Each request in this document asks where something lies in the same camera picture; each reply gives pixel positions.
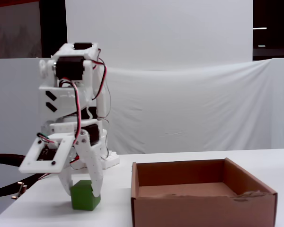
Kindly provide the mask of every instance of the white table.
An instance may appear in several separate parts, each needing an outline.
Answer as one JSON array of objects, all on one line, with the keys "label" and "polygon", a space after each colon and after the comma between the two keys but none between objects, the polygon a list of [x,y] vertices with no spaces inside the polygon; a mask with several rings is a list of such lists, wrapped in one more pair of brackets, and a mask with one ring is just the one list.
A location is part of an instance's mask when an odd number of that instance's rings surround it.
[{"label": "white table", "polygon": [[[71,208],[57,176],[40,180],[0,215],[0,227],[131,227],[132,162],[165,162],[229,157],[279,193],[277,227],[284,227],[284,149],[121,155],[104,171],[101,202],[94,211]],[[73,175],[74,183],[88,179]]]}]

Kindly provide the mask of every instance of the wire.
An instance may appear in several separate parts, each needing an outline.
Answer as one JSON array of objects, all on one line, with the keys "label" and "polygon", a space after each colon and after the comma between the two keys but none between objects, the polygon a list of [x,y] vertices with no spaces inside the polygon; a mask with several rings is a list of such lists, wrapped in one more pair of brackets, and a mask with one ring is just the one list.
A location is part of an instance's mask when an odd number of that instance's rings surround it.
[{"label": "wire", "polygon": [[43,133],[38,132],[37,133],[37,137],[40,137],[41,140],[45,143],[55,143],[53,140],[50,140],[46,135],[44,135]]},{"label": "wire", "polygon": [[103,65],[103,66],[104,66],[104,72],[103,72],[101,84],[100,84],[100,87],[99,87],[99,91],[97,92],[96,96],[95,96],[92,100],[95,100],[95,99],[98,98],[98,96],[100,95],[100,93],[101,93],[101,91],[102,91],[102,88],[103,88],[103,85],[104,85],[104,81],[105,81],[105,78],[106,78],[106,74],[107,74],[107,68],[106,68],[106,65],[105,65],[104,61],[103,61],[101,58],[99,58],[99,59],[100,59],[102,62],[91,60],[94,64]]},{"label": "wire", "polygon": [[80,108],[80,101],[79,101],[79,95],[78,95],[78,88],[74,82],[69,81],[65,78],[63,78],[62,81],[59,82],[59,87],[62,87],[63,84],[71,85],[74,88],[74,92],[75,92],[76,107],[77,107],[77,131],[75,134],[75,140],[73,142],[73,144],[75,144],[79,137],[80,131],[81,131],[81,108]]},{"label": "wire", "polygon": [[[75,161],[78,161],[79,160],[79,156],[77,155],[75,158],[74,158],[74,160],[72,160],[71,162],[70,162],[70,164],[72,164],[72,163],[74,163]],[[46,176],[48,176],[49,174],[44,174],[44,175],[42,175],[41,177],[39,177],[38,178],[38,180],[41,180],[41,179],[43,179],[43,178],[45,178]]]},{"label": "wire", "polygon": [[110,110],[111,110],[111,108],[112,108],[112,97],[111,97],[111,95],[110,95],[110,91],[109,91],[109,88],[108,88],[108,85],[107,85],[107,79],[105,79],[105,85],[106,85],[106,87],[107,87],[107,91],[108,91],[108,94],[109,94],[109,110],[108,110],[108,113],[106,114],[106,116],[105,117],[108,117],[108,115],[109,115],[109,113],[110,113]]}]

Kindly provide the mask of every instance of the red wire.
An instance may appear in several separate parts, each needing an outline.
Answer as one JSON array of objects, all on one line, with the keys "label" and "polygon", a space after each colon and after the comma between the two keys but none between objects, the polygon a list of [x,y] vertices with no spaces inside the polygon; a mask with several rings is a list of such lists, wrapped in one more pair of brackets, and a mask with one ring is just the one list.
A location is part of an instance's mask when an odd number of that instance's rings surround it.
[{"label": "red wire", "polygon": [[73,142],[73,144],[76,143],[77,141],[77,138],[79,136],[79,133],[81,131],[81,109],[80,109],[80,101],[79,101],[79,94],[78,94],[78,89],[77,89],[77,86],[72,82],[70,81],[67,77],[63,77],[62,79],[65,79],[67,81],[62,81],[59,86],[62,87],[62,85],[64,83],[67,83],[67,84],[70,84],[74,90],[75,90],[75,97],[76,97],[76,107],[77,107],[77,113],[78,113],[78,127],[77,127],[77,131],[76,131],[76,134],[75,134],[75,140]]},{"label": "red wire", "polygon": [[94,61],[94,60],[91,60],[91,61],[92,61],[94,64],[103,65],[103,66],[104,66],[104,73],[103,73],[103,77],[102,77],[102,80],[101,80],[100,88],[99,88],[99,91],[98,91],[98,93],[96,94],[96,96],[92,99],[92,100],[94,100],[94,99],[96,99],[96,98],[100,95],[100,93],[101,93],[101,91],[102,91],[102,88],[103,88],[103,86],[104,86],[104,81],[105,81],[105,79],[106,79],[107,68],[106,68],[106,65],[105,65],[103,62],[98,62],[98,61]]}]

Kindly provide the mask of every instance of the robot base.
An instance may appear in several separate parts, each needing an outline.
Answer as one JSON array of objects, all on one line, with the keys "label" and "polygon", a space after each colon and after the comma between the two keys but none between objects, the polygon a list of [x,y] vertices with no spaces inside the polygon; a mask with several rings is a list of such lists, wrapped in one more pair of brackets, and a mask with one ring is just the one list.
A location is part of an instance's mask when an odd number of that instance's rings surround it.
[{"label": "robot base", "polygon": [[[102,169],[108,169],[120,163],[120,156],[116,152],[111,152],[111,155],[108,158],[101,160]],[[86,168],[85,163],[80,160],[71,164],[72,168],[75,170]]]},{"label": "robot base", "polygon": [[108,169],[112,166],[118,165],[120,163],[120,156],[117,155],[117,152],[111,152],[111,155],[108,158],[102,159],[102,169]]}]

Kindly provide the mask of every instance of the white wall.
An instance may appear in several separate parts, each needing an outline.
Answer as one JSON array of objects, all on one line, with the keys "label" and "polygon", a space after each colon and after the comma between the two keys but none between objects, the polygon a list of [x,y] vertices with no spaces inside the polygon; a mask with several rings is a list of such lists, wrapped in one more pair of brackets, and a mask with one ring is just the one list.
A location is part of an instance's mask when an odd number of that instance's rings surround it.
[{"label": "white wall", "polygon": [[[0,59],[0,153],[26,155],[40,131],[38,87],[40,59]],[[0,188],[28,175],[0,164]],[[0,197],[0,213],[13,200]]]},{"label": "white wall", "polygon": [[68,42],[143,70],[252,61],[252,0],[66,0]]}]

